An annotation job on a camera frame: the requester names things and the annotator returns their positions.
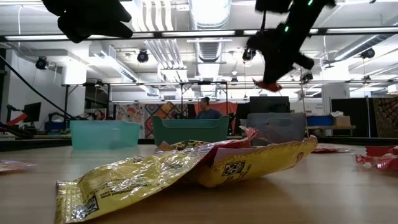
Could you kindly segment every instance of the yellow chip bag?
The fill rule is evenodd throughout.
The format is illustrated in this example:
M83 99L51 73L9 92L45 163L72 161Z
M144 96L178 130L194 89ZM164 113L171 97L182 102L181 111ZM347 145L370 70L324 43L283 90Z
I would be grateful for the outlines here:
M74 181L58 181L55 223L82 222L153 195L190 171L213 146L128 158Z
M318 145L316 137L247 149L218 148L211 167L197 166L185 179L205 187L260 177L294 167Z

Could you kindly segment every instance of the computer monitor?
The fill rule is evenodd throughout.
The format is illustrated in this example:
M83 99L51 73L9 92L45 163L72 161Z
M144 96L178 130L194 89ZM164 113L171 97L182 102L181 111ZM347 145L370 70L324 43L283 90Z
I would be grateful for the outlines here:
M288 96L251 96L250 113L289 113Z
M39 121L41 107L41 102L25 105L23 112L27 115L27 118L24 120L24 123Z

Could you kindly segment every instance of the plastic bin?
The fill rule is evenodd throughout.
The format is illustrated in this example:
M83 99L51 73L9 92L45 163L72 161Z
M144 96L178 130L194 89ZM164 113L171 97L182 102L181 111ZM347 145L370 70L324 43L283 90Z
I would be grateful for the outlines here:
M248 127L259 130L253 146L270 143L303 141L305 137L304 113L251 113L248 114Z
M333 126L333 117L326 116L307 116L308 126Z
M141 125L126 121L71 121L73 149L125 149L137 146Z
M153 116L155 144L163 141L174 144L184 140L205 142L224 141L228 132L229 116L220 119L162 119Z

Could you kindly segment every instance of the colorful quilt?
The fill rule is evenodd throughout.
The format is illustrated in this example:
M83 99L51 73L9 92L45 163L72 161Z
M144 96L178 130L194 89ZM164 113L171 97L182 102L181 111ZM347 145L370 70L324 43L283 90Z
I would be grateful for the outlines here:
M120 121L129 121L141 125L139 138L154 138L154 128L152 116L160 116L162 119L174 119L176 114L182 113L188 116L188 107L186 104L173 104L166 102L164 104L117 104L116 119Z

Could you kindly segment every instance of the blue box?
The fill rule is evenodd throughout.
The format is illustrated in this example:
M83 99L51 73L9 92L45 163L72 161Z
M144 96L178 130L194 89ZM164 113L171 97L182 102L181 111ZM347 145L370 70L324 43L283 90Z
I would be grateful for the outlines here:
M333 116L307 116L308 126L333 126Z
M126 121L70 121L73 149L125 149L138 144L141 125Z

